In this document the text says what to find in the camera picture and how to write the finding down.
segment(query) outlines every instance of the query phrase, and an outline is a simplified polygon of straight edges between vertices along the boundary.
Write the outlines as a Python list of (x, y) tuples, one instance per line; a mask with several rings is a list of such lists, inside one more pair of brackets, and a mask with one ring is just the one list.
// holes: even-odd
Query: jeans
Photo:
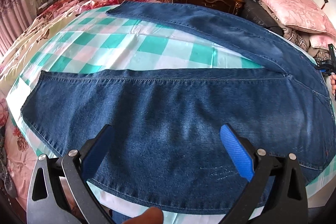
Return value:
[[(55, 155), (80, 148), (107, 123), (114, 128), (111, 148), (89, 180), (94, 185), (166, 211), (225, 214), (247, 183), (220, 141), (226, 122), (255, 148), (295, 153), (306, 184), (336, 154), (321, 73), (281, 38), (193, 5), (126, 2), (111, 13), (196, 34), (264, 68), (42, 71), (21, 114)], [(260, 205), (269, 191), (270, 185)]]

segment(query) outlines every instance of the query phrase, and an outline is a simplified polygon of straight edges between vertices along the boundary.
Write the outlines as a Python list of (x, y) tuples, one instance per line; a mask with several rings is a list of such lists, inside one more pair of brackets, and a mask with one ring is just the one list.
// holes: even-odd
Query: black leather cushion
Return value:
[(253, 0), (245, 0), (244, 9), (240, 17), (245, 18), (265, 29), (268, 29), (281, 37), (284, 35), (283, 30), (278, 26), (277, 22), (264, 10), (259, 3)]

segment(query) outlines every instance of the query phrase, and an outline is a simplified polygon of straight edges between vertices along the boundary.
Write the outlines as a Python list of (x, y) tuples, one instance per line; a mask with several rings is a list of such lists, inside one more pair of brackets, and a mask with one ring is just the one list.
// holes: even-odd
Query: human hand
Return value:
[(163, 224), (163, 212), (150, 207), (142, 215), (126, 220), (123, 224)]
[(335, 92), (336, 92), (336, 75), (335, 74), (330, 75), (330, 83), (331, 83), (331, 93), (332, 95), (335, 96)]

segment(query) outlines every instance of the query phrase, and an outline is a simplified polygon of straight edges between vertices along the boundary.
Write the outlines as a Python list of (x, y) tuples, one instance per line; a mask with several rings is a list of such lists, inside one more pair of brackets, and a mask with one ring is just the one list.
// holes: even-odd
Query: pink curtain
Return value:
[(0, 55), (33, 22), (25, 0), (0, 0)]

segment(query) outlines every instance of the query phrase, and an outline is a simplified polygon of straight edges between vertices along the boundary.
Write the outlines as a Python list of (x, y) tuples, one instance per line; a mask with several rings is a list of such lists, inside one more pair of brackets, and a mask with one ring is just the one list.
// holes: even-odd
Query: teal and white checkered sheet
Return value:
[[(14, 123), (37, 155), (55, 156), (23, 122), (20, 109), (35, 87), (41, 70), (93, 73), (104, 69), (261, 67), (236, 52), (192, 34), (142, 20), (113, 18), (105, 13), (115, 7), (86, 11), (73, 20), (35, 54), (9, 92), (7, 103)], [(306, 187), (308, 197), (325, 186), (335, 174), (336, 157)], [(100, 203), (122, 214), (134, 217), (146, 210), (144, 206), (117, 198), (92, 184), (90, 187)], [(256, 209), (254, 215), (260, 214), (261, 210)], [(223, 217), (170, 212), (164, 212), (164, 215), (165, 224), (218, 223)]]

